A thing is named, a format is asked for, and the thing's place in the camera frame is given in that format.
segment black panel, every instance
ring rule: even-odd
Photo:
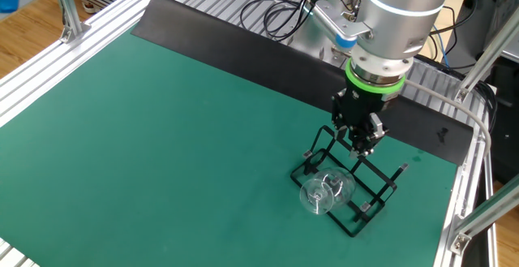
[[[345,85],[340,68],[174,0],[151,0],[132,34],[328,112]],[[380,118],[397,140],[465,160],[472,127],[404,97]]]

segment wooden floor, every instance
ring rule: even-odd
[[[87,19],[90,15],[75,1],[79,17]],[[36,0],[0,21],[0,78],[56,41],[61,18],[57,0]],[[519,208],[497,222],[497,240],[500,266],[519,266]]]
[[[90,15],[75,0],[81,20]],[[36,0],[0,21],[0,78],[54,43],[63,30],[58,0]]]

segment silver metal rail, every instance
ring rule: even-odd
[[[455,237],[451,244],[451,252],[463,255],[469,241],[480,232],[486,230],[500,217],[519,205],[519,175],[508,182],[489,200],[483,202],[467,217],[457,217]]]
[[[78,11],[75,9],[74,0],[58,0],[63,15],[63,29],[60,40],[68,43],[90,27],[79,20]]]
[[[501,31],[495,36],[476,65],[470,70],[461,82],[456,94],[456,101],[462,103],[468,93],[481,80],[485,73],[491,68],[494,61],[501,55],[503,50],[510,44],[519,32],[519,8],[513,13]]]

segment green ring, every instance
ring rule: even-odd
[[[376,87],[369,84],[364,84],[362,81],[357,79],[354,73],[351,71],[351,58],[346,63],[346,77],[350,80],[356,87],[365,90],[369,93],[381,93],[381,94],[389,94],[400,91],[405,82],[405,75],[402,77],[400,81],[396,84],[387,86],[387,87]]]

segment black wire rack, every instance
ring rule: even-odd
[[[331,137],[332,140],[326,147],[326,149],[319,149],[315,151],[315,146],[317,145],[317,142],[321,136],[321,133],[326,132]],[[331,161],[335,166],[339,166],[345,171],[348,171],[350,174],[353,175],[355,182],[357,183],[359,187],[355,190],[355,193],[357,191],[364,191],[366,194],[368,194],[371,197],[371,200],[368,202],[367,200],[357,205],[353,202],[353,199],[350,200],[347,204],[347,208],[343,207],[341,209],[333,209],[332,211],[327,212],[327,215],[350,237],[355,237],[366,225],[368,222],[370,222],[377,213],[380,212],[380,210],[386,205],[386,202],[388,199],[392,196],[392,194],[396,191],[397,185],[395,184],[395,180],[398,178],[398,176],[407,169],[407,164],[403,164],[398,168],[398,170],[393,174],[391,178],[389,178],[387,175],[385,175],[382,171],[380,171],[376,166],[374,166],[370,161],[368,161],[363,156],[357,157],[357,162],[355,165],[348,169],[346,166],[344,166],[337,158],[335,158],[330,151],[332,150],[333,146],[335,144],[339,144],[345,149],[347,149],[347,152],[349,153],[351,151],[351,146],[347,144],[344,139],[337,138],[335,132],[328,126],[322,126],[319,131],[317,132],[317,136],[315,137],[314,143],[311,146],[311,149],[307,151],[303,156],[306,158],[305,161],[298,166],[295,170],[292,171],[290,174],[290,178],[299,186],[302,187],[301,180],[307,177],[309,174],[316,174],[319,172],[319,167],[324,164],[326,160]],[[375,192],[373,189],[368,187],[358,176],[358,170],[361,165],[365,165],[371,172],[376,174],[378,178],[380,178],[382,181],[384,181],[384,185],[379,191]],[[388,191],[391,188],[391,192],[388,194],[388,196],[383,199],[384,194],[386,194],[386,191]],[[353,215],[347,216],[347,218],[344,218],[344,209],[351,209],[354,211]]]

